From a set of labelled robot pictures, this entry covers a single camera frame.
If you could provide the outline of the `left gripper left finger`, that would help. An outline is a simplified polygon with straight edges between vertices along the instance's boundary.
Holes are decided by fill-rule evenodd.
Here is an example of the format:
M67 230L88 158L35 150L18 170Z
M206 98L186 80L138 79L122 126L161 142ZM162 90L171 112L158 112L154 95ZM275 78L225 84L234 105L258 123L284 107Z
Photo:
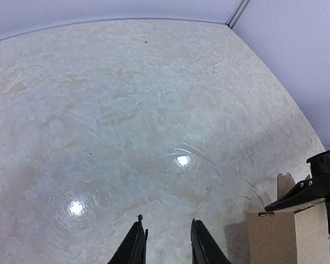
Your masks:
M138 220L131 226L108 264L146 263L146 245L149 231L143 228L142 220L143 216L138 215Z

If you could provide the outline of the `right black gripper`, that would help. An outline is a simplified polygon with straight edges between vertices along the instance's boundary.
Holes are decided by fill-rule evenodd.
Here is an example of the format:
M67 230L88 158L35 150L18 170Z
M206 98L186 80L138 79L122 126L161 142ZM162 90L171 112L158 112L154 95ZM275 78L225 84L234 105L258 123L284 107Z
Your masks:
M267 205L265 210L282 210L324 198L330 234L330 150L310 157L307 163L310 165L312 178L298 182L281 199Z

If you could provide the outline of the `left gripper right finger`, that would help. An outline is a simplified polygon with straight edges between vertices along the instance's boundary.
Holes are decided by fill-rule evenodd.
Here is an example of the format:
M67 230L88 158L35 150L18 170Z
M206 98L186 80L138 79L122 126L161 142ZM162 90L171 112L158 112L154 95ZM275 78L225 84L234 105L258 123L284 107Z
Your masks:
M192 220L190 238L193 264L232 264L201 220Z

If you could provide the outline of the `brown cardboard box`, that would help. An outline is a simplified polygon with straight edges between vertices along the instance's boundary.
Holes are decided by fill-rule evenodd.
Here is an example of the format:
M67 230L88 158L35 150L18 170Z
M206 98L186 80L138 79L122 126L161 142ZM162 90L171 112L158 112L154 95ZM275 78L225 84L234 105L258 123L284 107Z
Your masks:
M246 214L251 263L330 263L327 209L317 199Z

